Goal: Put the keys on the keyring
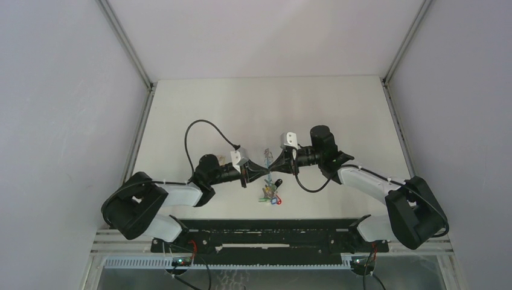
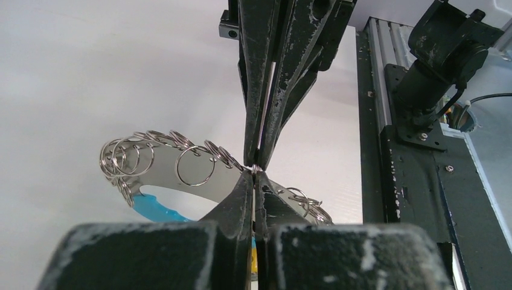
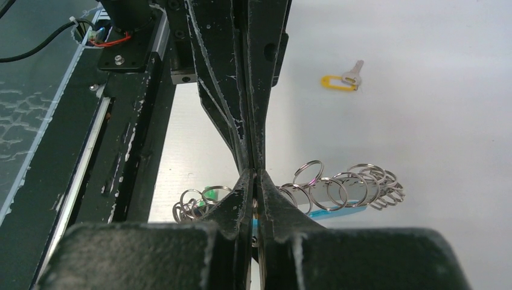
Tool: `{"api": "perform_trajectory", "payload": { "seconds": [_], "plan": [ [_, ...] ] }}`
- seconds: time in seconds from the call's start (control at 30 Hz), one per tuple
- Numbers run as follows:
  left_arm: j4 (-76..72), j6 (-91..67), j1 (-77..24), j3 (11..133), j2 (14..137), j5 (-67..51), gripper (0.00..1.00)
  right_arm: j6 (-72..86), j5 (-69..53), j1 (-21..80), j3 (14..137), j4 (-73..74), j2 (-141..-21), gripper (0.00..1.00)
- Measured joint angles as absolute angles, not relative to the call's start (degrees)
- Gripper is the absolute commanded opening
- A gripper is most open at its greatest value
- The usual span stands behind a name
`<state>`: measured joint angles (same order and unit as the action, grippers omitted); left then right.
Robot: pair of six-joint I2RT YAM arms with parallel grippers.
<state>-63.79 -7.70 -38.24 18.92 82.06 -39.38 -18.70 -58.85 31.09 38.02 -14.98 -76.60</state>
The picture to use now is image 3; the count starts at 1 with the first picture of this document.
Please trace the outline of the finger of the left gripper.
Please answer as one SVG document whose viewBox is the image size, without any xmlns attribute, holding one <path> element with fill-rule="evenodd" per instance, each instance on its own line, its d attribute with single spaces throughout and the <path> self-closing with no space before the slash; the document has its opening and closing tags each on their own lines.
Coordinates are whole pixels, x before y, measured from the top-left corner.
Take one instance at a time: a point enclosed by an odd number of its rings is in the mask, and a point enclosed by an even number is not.
<svg viewBox="0 0 512 290">
<path fill-rule="evenodd" d="M 253 167 L 265 167 L 265 123 L 288 1 L 248 1 L 246 64 Z"/>
<path fill-rule="evenodd" d="M 250 160 L 233 2 L 187 1 L 186 6 L 203 108 L 231 150 L 237 169 L 247 169 Z"/>
</svg>

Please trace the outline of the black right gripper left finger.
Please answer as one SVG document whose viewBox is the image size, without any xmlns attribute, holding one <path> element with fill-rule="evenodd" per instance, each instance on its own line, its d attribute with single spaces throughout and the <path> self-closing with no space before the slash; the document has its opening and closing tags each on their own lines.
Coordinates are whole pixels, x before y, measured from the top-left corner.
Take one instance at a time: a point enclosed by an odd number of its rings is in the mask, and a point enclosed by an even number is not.
<svg viewBox="0 0 512 290">
<path fill-rule="evenodd" d="M 36 289 L 249 289 L 254 181 L 194 222 L 75 225 Z"/>
</svg>

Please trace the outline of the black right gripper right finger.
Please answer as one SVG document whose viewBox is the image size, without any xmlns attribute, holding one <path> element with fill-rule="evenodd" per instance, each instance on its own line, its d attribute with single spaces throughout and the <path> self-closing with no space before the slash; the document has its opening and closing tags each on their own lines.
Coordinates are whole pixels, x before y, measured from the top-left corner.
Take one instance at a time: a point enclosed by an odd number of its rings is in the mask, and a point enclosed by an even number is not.
<svg viewBox="0 0 512 290">
<path fill-rule="evenodd" d="M 255 175 L 262 289 L 469 289 L 449 243 L 428 228 L 325 228 Z"/>
</svg>

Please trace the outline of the green tagged key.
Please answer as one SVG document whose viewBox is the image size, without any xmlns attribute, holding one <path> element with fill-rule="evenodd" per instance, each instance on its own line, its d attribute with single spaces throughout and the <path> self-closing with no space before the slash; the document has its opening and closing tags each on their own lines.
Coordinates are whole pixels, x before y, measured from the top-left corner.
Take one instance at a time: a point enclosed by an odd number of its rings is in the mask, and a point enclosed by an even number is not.
<svg viewBox="0 0 512 290">
<path fill-rule="evenodd" d="M 219 192 L 216 186 L 208 186 L 201 192 L 202 202 L 205 205 L 215 205 L 219 199 Z"/>
</svg>

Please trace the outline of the round key organizer with rings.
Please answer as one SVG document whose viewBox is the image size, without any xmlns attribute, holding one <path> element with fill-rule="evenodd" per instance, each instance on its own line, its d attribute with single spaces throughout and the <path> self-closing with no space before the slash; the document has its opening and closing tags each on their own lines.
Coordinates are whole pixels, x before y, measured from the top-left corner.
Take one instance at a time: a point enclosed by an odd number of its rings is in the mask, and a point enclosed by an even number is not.
<svg viewBox="0 0 512 290">
<path fill-rule="evenodd" d="M 322 161 L 308 161 L 295 170 L 291 181 L 275 188 L 288 203 L 314 221 L 348 216 L 368 208 L 383 211 L 405 200 L 405 187 L 398 176 L 381 166 L 357 163 L 330 176 L 324 171 Z M 175 224 L 197 222 L 234 190 L 226 185 L 208 186 L 218 188 L 218 202 L 215 205 L 202 202 L 201 192 L 205 187 L 182 191 L 171 208 Z"/>
</svg>

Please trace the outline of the yellow tagged key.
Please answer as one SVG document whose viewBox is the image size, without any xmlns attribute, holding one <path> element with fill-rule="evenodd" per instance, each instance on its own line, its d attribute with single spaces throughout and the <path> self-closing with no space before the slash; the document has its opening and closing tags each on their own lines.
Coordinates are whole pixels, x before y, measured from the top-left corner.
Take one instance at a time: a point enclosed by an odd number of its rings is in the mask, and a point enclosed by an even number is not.
<svg viewBox="0 0 512 290">
<path fill-rule="evenodd" d="M 362 84 L 360 71 L 364 65 L 363 60 L 358 60 L 353 68 L 341 76 L 326 75 L 321 78 L 321 85 L 328 89 L 340 91 L 357 91 Z"/>
</svg>

